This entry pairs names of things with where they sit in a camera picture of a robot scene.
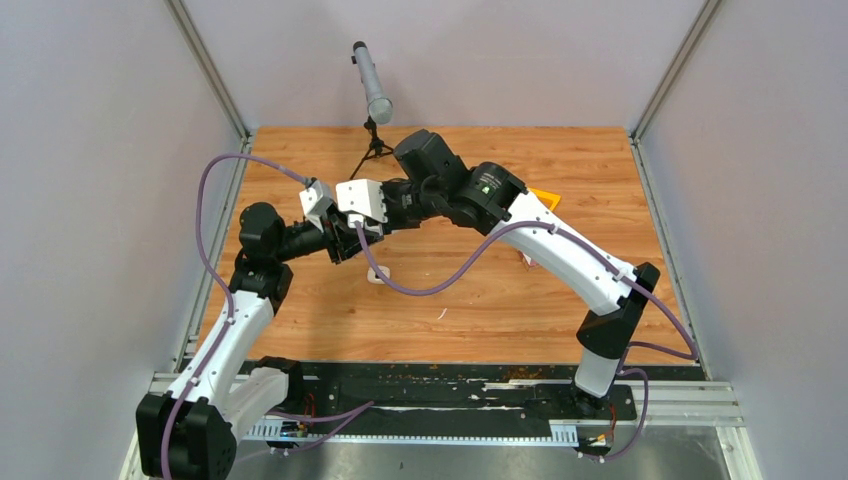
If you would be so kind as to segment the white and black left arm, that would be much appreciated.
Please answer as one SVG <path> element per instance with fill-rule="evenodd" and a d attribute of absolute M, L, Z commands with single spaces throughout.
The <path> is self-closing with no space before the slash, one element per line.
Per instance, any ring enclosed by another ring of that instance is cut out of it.
<path fill-rule="evenodd" d="M 257 202 L 239 217 L 242 248 L 224 286 L 225 302 L 209 336 L 163 394 L 146 394 L 136 409 L 142 472 L 162 479 L 224 479 L 240 441 L 271 409 L 298 411 L 306 386 L 296 361 L 265 357 L 241 384 L 235 378 L 271 323 L 293 280 L 288 261 L 327 250 L 343 261 L 361 249 L 345 214 L 286 225 Z"/>

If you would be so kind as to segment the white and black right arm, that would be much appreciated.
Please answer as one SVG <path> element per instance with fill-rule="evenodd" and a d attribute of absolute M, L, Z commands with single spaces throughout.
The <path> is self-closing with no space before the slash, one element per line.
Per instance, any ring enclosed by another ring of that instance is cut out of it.
<path fill-rule="evenodd" d="M 406 177 L 383 185 L 390 229 L 447 218 L 485 236 L 488 244 L 502 241 L 528 255 L 586 303 L 588 312 L 577 332 L 582 354 L 571 403 L 584 417 L 601 414 L 611 403 L 612 383 L 658 269 L 649 263 L 634 266 L 599 249 L 507 168 L 490 161 L 468 167 L 435 132 L 410 134 L 393 155 Z"/>

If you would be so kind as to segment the white gold-trimmed earbud case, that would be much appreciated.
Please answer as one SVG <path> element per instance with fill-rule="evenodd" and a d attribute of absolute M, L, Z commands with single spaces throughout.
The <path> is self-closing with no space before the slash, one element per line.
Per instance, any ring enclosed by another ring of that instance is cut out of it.
<path fill-rule="evenodd" d="M 367 281 L 375 285 L 385 285 L 384 279 L 390 277 L 390 268 L 383 265 L 378 265 L 377 268 L 369 267 L 366 274 Z"/>

